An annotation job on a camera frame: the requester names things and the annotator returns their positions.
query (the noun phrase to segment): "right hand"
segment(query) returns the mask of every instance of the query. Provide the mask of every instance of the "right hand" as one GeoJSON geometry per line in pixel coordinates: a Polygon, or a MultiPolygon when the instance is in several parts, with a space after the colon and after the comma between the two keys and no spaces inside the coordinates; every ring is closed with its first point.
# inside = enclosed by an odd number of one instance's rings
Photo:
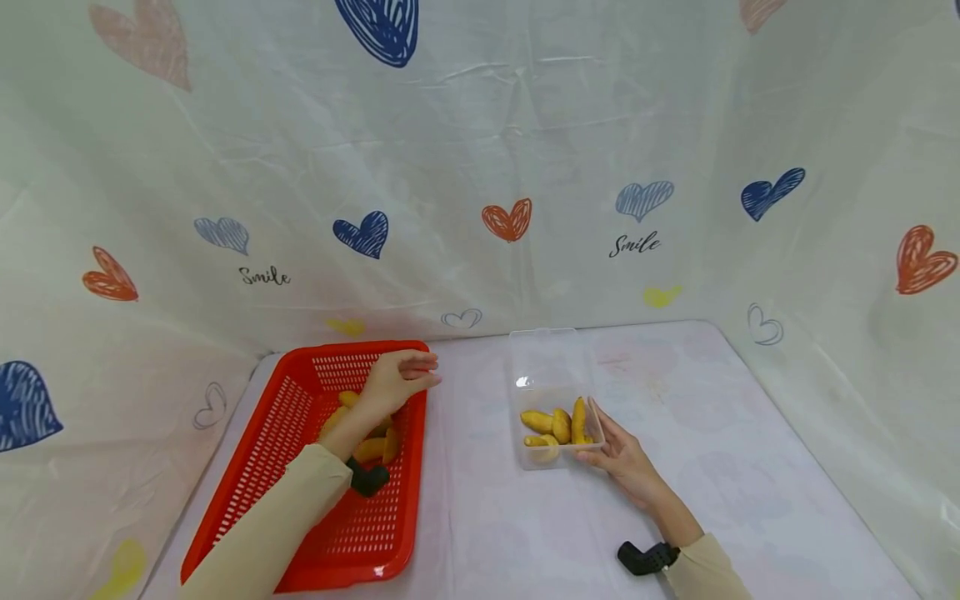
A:
{"type": "Polygon", "coordinates": [[[589,402],[600,419],[606,443],[601,451],[579,452],[577,460],[606,471],[641,511],[649,511],[668,499],[672,491],[660,478],[637,438],[600,410],[596,400],[591,398],[589,402]]]}
{"type": "Polygon", "coordinates": [[[419,350],[398,350],[381,354],[367,375],[367,383],[356,408],[375,412],[375,419],[400,410],[407,399],[439,384],[437,355],[419,350]]]}

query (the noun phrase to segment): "forearm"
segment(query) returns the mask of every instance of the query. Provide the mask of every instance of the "forearm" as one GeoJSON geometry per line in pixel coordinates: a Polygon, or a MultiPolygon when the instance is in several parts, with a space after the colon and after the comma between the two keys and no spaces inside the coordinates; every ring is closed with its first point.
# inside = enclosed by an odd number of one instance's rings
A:
{"type": "Polygon", "coordinates": [[[350,410],[336,427],[320,438],[320,444],[342,462],[353,454],[353,450],[364,441],[371,431],[383,419],[382,415],[367,409],[363,402],[350,410]]]}
{"type": "Polygon", "coordinates": [[[733,570],[730,558],[703,528],[684,502],[665,488],[650,517],[663,539],[680,548],[680,557],[666,571],[678,600],[750,600],[750,592],[733,570]]]}
{"type": "Polygon", "coordinates": [[[704,530],[684,502],[665,487],[661,498],[648,511],[663,540],[675,548],[689,546],[704,536],[704,530]]]}
{"type": "Polygon", "coordinates": [[[303,537],[340,500],[351,471],[310,444],[286,473],[210,550],[180,600],[264,600],[273,594],[303,537]]]}

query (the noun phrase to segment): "small potato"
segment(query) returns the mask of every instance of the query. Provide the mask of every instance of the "small potato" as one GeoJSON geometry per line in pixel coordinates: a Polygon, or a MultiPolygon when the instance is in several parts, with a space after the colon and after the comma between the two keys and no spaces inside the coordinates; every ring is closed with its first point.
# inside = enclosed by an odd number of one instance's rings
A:
{"type": "Polygon", "coordinates": [[[387,437],[384,438],[383,445],[383,464],[389,465],[394,461],[397,454],[400,453],[400,436],[393,427],[387,429],[387,437]]]}
{"type": "Polygon", "coordinates": [[[387,415],[386,417],[383,418],[380,424],[377,425],[376,428],[370,432],[370,435],[368,437],[382,438],[383,436],[387,435],[387,430],[393,426],[394,426],[394,420],[390,417],[390,415],[387,415]]]}
{"type": "Polygon", "coordinates": [[[560,443],[557,442],[557,438],[547,433],[541,435],[540,439],[546,442],[547,447],[543,450],[534,450],[530,455],[530,459],[541,465],[557,460],[560,456],[560,443]]]}
{"type": "Polygon", "coordinates": [[[584,431],[586,427],[587,403],[584,402],[584,397],[580,396],[577,398],[577,401],[573,403],[573,419],[570,423],[570,439],[574,444],[587,443],[585,438],[586,433],[584,431]]]}
{"type": "Polygon", "coordinates": [[[340,403],[347,406],[347,408],[353,408],[353,405],[360,399],[360,395],[351,390],[344,390],[337,395],[337,398],[340,400],[340,403]]]}
{"type": "Polygon", "coordinates": [[[361,442],[357,449],[353,450],[353,458],[357,459],[358,463],[369,463],[381,458],[386,447],[386,438],[370,438],[361,442]]]}
{"type": "Polygon", "coordinates": [[[520,420],[524,425],[530,427],[540,434],[553,433],[553,416],[540,411],[523,411],[520,413],[520,420]]]}
{"type": "Polygon", "coordinates": [[[350,412],[350,409],[346,406],[340,406],[337,410],[333,411],[333,414],[324,421],[324,425],[320,428],[320,433],[317,435],[317,440],[321,439],[326,433],[332,430],[340,419],[344,417],[346,413],[350,412]]]}
{"type": "Polygon", "coordinates": [[[570,443],[570,415],[562,408],[553,411],[553,437],[560,444],[570,443]]]}

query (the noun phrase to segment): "orange heart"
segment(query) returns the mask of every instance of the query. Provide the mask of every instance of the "orange heart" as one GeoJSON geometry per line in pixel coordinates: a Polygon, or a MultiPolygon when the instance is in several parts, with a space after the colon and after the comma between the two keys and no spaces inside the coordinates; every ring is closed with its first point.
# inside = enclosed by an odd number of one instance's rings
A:
{"type": "Polygon", "coordinates": [[[110,253],[103,248],[94,246],[93,257],[104,271],[88,271],[84,273],[84,285],[100,298],[129,302],[140,298],[136,287],[123,267],[120,266],[110,253]]]}
{"type": "Polygon", "coordinates": [[[932,248],[933,229],[917,225],[906,232],[897,251],[898,292],[904,296],[920,294],[956,270],[956,254],[946,251],[930,254],[932,248]]]}
{"type": "Polygon", "coordinates": [[[91,4],[88,11],[94,31],[117,56],[141,71],[190,91],[186,37],[173,0],[134,0],[136,21],[97,4],[91,4]]]}
{"type": "Polygon", "coordinates": [[[490,206],[484,206],[480,216],[483,217],[483,224],[493,235],[501,240],[507,240],[509,244],[520,239],[527,232],[533,213],[533,201],[524,198],[516,201],[514,209],[510,211],[509,215],[503,208],[491,204],[490,206]]]}
{"type": "Polygon", "coordinates": [[[770,15],[786,4],[786,0],[740,0],[740,20],[751,35],[760,31],[770,15]]]}

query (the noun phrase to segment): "white fabric backdrop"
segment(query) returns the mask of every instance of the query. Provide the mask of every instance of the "white fabric backdrop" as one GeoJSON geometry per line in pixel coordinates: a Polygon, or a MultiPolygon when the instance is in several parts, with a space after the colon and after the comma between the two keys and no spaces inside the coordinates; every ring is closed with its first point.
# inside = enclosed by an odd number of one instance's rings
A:
{"type": "Polygon", "coordinates": [[[954,2],[366,5],[5,8],[11,596],[135,597],[269,350],[680,318],[952,595],[960,276],[897,288],[951,261],[898,270],[911,228],[960,248],[954,2]]]}

